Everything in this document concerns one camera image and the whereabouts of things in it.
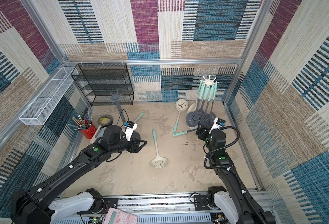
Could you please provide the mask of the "white skimmer front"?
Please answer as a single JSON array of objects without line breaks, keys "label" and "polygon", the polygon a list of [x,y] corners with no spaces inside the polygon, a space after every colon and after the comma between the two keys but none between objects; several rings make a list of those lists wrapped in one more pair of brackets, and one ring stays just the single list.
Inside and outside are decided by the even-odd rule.
[{"label": "white skimmer front", "polygon": [[157,144],[157,135],[155,129],[152,130],[153,133],[153,139],[156,149],[156,157],[150,162],[151,166],[154,168],[164,168],[168,164],[167,158],[164,158],[160,155],[158,150],[158,144]]}]

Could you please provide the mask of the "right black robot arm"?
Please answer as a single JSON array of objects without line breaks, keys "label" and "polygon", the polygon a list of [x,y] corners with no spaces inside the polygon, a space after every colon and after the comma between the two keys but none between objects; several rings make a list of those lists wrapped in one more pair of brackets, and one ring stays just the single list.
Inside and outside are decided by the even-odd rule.
[{"label": "right black robot arm", "polygon": [[204,168],[214,170],[226,188],[208,191],[210,204],[219,208],[230,224],[275,224],[274,215],[264,211],[251,196],[226,152],[239,141],[239,130],[228,126],[210,131],[201,126],[196,135],[209,150],[204,157]]}]

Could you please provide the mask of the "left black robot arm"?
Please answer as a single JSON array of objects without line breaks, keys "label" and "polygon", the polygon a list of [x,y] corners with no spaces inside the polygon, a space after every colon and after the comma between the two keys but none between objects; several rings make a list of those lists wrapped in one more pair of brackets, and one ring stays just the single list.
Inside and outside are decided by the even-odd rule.
[{"label": "left black robot arm", "polygon": [[139,153],[147,144],[134,128],[123,130],[111,125],[103,129],[93,144],[82,149],[79,155],[68,165],[42,183],[25,191],[19,189],[11,197],[11,220],[14,224],[53,224],[69,215],[88,212],[102,214],[105,202],[102,194],[95,189],[66,199],[56,198],[80,177],[110,162],[111,155],[128,151]]}]

